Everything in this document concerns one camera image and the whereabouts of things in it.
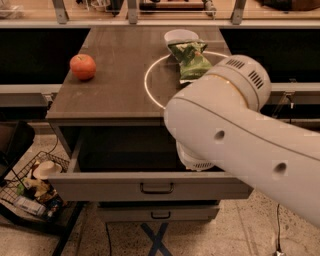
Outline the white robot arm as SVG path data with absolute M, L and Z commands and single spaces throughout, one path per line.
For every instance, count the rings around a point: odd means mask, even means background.
M 168 102 L 164 122 L 188 155 L 207 160 L 320 225 L 320 135 L 264 116 L 264 68 L 229 56 Z

